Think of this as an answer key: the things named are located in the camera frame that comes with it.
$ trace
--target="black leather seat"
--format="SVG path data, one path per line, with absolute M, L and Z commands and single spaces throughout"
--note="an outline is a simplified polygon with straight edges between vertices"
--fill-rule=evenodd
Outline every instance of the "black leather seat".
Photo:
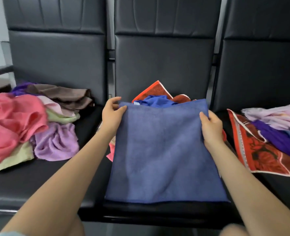
M 115 0 L 116 96 L 132 101 L 156 80 L 171 95 L 206 97 L 221 0 Z M 113 219 L 222 228 L 230 203 L 105 201 Z
M 227 108 L 290 104 L 290 0 L 228 0 L 211 109 L 233 132 Z M 255 174 L 290 208 L 290 177 Z
M 107 100 L 105 0 L 3 0 L 17 82 L 89 88 L 96 107 L 80 111 L 80 147 L 96 132 Z M 65 161 L 33 160 L 0 172 L 0 212 L 13 212 Z M 92 207 L 107 178 L 96 174 L 82 207 Z

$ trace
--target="gray floor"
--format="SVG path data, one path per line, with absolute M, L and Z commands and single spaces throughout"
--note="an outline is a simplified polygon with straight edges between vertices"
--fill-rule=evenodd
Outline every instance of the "gray floor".
M 0 217 L 0 230 L 10 217 Z M 218 230 L 83 222 L 86 236 L 218 236 Z

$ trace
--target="light blue sleeve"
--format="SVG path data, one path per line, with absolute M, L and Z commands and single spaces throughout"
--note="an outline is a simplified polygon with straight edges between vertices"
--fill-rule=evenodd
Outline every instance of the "light blue sleeve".
M 25 236 L 17 232 L 0 233 L 0 236 Z

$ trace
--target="brown towel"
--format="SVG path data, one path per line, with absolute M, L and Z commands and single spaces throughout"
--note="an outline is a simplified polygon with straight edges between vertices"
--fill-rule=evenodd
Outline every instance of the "brown towel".
M 49 84 L 30 84 L 26 92 L 44 95 L 62 107 L 73 111 L 84 109 L 88 105 L 94 106 L 89 89 L 71 89 Z

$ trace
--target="hand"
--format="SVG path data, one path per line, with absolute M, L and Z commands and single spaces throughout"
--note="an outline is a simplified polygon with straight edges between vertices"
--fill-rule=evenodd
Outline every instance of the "hand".
M 209 118 L 200 112 L 204 143 L 206 148 L 210 150 L 210 147 L 223 143 L 223 123 L 212 111 L 208 110 L 208 115 Z
M 117 129 L 120 125 L 122 115 L 125 113 L 127 106 L 119 108 L 119 105 L 116 104 L 121 97 L 114 97 L 107 101 L 105 107 L 102 111 L 102 126 L 101 129 L 106 129 L 110 131 L 115 136 Z

